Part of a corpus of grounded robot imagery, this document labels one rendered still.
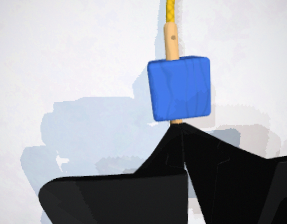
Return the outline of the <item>blue block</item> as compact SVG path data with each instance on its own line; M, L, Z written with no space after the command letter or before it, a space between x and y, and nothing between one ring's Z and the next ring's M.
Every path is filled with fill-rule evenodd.
M147 65L155 121L211 115L210 59L179 56Z

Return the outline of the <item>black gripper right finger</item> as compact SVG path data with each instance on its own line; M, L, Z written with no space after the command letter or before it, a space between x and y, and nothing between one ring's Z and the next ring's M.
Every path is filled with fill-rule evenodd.
M287 156L267 160L179 125L184 164L206 224L272 224L287 197Z

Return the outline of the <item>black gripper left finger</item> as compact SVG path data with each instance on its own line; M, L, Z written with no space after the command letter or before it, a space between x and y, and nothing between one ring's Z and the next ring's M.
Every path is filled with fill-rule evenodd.
M171 124L134 173L62 176L39 189L51 224L188 224L183 131Z

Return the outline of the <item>light wooden stick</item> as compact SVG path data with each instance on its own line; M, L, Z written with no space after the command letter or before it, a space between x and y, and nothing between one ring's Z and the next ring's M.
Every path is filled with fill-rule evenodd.
M175 24L175 0L167 0L166 23L163 26L164 47L166 47L166 60L179 59L178 26ZM183 119L170 120L171 124L183 123Z

